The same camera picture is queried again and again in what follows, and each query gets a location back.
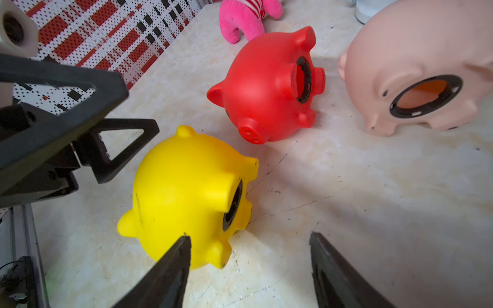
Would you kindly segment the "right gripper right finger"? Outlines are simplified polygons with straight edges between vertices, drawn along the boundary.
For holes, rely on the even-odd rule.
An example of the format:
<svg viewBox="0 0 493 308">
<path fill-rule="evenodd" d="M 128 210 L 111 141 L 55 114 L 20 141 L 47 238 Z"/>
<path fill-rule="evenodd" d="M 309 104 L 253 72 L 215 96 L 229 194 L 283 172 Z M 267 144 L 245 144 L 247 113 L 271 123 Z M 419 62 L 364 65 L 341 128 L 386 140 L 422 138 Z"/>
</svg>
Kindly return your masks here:
<svg viewBox="0 0 493 308">
<path fill-rule="evenodd" d="M 319 232 L 309 239 L 319 307 L 394 307 Z"/>
</svg>

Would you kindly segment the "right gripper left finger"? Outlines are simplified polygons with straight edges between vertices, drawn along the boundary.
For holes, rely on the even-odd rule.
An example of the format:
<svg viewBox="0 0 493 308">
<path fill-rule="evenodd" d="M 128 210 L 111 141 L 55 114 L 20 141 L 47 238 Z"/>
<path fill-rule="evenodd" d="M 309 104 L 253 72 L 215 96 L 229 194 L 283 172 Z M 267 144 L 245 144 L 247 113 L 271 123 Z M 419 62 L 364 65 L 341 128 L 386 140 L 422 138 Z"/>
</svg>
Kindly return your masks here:
<svg viewBox="0 0 493 308">
<path fill-rule="evenodd" d="M 180 237 L 114 308 L 182 307 L 191 264 L 191 239 Z"/>
</svg>

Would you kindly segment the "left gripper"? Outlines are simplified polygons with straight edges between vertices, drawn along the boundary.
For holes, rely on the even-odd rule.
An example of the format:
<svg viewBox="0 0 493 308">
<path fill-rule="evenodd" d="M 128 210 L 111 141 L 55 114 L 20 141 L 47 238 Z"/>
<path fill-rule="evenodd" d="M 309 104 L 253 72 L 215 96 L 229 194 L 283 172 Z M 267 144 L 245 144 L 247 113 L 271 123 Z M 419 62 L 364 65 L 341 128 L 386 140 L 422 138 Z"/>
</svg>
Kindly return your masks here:
<svg viewBox="0 0 493 308">
<path fill-rule="evenodd" d="M 159 133 L 153 119 L 104 119 L 129 95 L 117 72 L 16 56 L 10 63 L 4 81 L 33 92 L 1 109 L 2 208 L 77 190 L 72 143 L 105 184 Z"/>
</svg>

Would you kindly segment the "yellow piggy bank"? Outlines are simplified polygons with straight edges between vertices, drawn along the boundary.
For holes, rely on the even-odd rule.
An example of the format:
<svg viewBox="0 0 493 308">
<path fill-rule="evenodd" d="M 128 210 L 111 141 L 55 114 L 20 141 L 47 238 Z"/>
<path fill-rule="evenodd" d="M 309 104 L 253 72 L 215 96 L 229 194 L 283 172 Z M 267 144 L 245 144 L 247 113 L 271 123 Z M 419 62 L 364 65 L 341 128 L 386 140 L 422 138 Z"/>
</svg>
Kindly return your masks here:
<svg viewBox="0 0 493 308">
<path fill-rule="evenodd" d="M 232 254 L 230 238 L 249 224 L 246 189 L 258 172 L 258 159 L 181 125 L 143 159 L 118 234 L 138 239 L 155 261 L 189 236 L 191 269 L 222 269 Z"/>
</svg>

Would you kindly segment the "red piggy bank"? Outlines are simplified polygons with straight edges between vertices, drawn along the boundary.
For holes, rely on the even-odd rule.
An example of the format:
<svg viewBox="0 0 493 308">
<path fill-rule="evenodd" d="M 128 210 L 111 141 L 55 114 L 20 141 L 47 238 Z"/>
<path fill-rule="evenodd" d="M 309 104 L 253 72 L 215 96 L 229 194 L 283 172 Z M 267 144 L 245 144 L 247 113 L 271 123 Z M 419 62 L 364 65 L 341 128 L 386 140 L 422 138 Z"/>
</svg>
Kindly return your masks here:
<svg viewBox="0 0 493 308">
<path fill-rule="evenodd" d="M 240 135 L 255 145 L 313 127 L 317 114 L 311 103 L 326 86 L 325 71 L 310 57 L 315 45 L 310 26 L 253 39 L 238 53 L 225 79 L 208 90 L 208 100 L 224 108 Z"/>
</svg>

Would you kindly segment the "pink piggy bank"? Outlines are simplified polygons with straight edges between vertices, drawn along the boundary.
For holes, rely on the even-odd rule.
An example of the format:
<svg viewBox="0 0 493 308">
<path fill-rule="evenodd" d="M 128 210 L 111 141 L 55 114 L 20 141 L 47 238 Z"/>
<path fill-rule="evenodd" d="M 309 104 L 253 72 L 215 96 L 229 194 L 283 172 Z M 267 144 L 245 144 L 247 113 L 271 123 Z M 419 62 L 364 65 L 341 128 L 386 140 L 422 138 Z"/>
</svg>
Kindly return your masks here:
<svg viewBox="0 0 493 308">
<path fill-rule="evenodd" d="M 492 2 L 396 1 L 359 31 L 338 71 L 371 135 L 470 123 L 492 92 Z"/>
</svg>

